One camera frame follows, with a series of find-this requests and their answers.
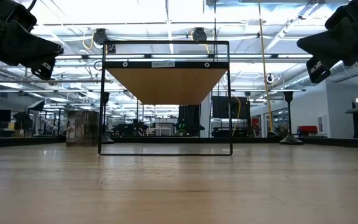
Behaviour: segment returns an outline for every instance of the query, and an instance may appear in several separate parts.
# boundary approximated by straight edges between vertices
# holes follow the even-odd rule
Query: ceiling
[[[31,1],[17,1],[27,7]],[[0,64],[0,82],[26,80],[20,83],[26,90],[99,90],[100,63],[98,59],[84,59],[79,55],[101,54],[101,46],[92,43],[97,28],[107,29],[112,40],[191,40],[191,32],[202,27],[208,40],[230,42],[232,88],[264,88],[262,44],[267,55],[266,72],[275,77],[272,88],[301,88],[306,85],[305,62],[310,55],[296,46],[307,35],[325,31],[324,23],[332,13],[348,0],[267,0],[261,4],[263,38],[260,36],[257,1],[217,0],[38,0],[31,13],[37,18],[33,34],[61,44],[65,55],[59,57],[53,71],[54,85],[40,83],[24,67]],[[117,54],[174,54],[206,55],[214,53],[212,45],[117,45]],[[224,47],[218,54],[226,54]],[[107,75],[105,89],[125,89],[115,78]],[[227,78],[222,82],[227,85]],[[0,90],[13,87],[0,85]],[[43,97],[62,97],[58,93],[37,93]],[[97,103],[99,93],[72,93],[65,97],[70,103]],[[255,92],[251,98],[263,99]],[[110,96],[112,114],[128,114],[125,106],[136,104],[130,93],[114,92]]]

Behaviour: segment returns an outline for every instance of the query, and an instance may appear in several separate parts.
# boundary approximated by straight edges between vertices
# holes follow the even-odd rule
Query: wooden floor
[[[228,147],[147,150],[194,146]],[[232,157],[101,157],[64,144],[0,148],[0,223],[358,224],[358,149],[236,144]]]

